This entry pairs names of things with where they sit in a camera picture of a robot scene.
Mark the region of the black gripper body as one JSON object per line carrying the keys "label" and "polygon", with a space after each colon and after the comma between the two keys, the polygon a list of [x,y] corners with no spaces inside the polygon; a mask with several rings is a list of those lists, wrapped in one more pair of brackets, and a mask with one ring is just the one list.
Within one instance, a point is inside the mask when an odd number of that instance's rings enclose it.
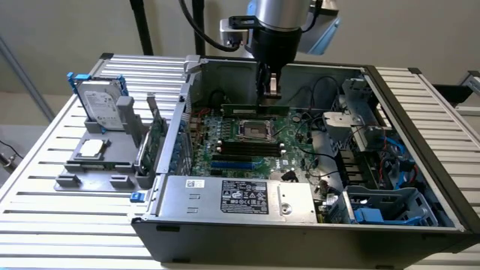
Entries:
{"label": "black gripper body", "polygon": [[256,61],[270,68],[283,68],[294,62],[302,35],[300,28],[294,31],[276,31],[270,28],[254,29],[251,54]]}

